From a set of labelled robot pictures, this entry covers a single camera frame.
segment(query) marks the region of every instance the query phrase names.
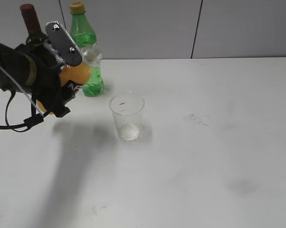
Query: white wall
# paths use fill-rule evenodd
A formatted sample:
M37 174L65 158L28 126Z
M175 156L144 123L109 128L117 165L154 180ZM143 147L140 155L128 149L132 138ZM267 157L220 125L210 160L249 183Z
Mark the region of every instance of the white wall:
M28 32L19 10L20 5L34 5L41 27L49 21L62 21L57 0L0 0L0 43L15 48L25 43Z
M61 0L67 29L69 5ZM104 58L190 58L200 0L84 0Z
M204 0L194 58L286 57L286 0Z

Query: green plastic bottle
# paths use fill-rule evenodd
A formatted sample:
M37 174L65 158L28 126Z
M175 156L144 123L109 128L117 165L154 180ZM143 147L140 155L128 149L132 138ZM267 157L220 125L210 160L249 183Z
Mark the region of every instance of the green plastic bottle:
M70 12L72 14L71 37L80 47L94 46L95 60L94 67L91 70L89 81L83 85L83 92L86 96L99 96L104 90L104 82L101 77L100 62L102 55L97 48L96 35L85 16L85 8L82 2L73 2L70 4Z

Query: dark red bottle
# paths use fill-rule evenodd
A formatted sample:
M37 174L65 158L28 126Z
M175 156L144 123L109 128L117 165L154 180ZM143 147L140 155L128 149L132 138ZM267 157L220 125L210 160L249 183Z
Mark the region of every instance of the dark red bottle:
M48 37L42 32L42 29L40 28L34 6L32 4L21 5L20 11L29 34L26 39L26 45L33 48L40 46Z

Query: bottle cap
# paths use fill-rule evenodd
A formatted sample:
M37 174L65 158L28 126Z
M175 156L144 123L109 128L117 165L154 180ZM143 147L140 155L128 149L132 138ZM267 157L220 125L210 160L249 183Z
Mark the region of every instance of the bottle cap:
M88 45L82 48L81 54L83 61L91 67L99 66L102 60L102 53L97 45Z
M70 13L75 15L85 13L84 4L80 1L72 2L70 4Z

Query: transparent cup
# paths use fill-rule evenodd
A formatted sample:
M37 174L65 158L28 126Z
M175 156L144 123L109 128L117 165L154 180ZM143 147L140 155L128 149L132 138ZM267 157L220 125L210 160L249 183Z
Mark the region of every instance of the transparent cup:
M144 100L133 92L113 97L109 103L118 136L126 141L137 139L142 131Z

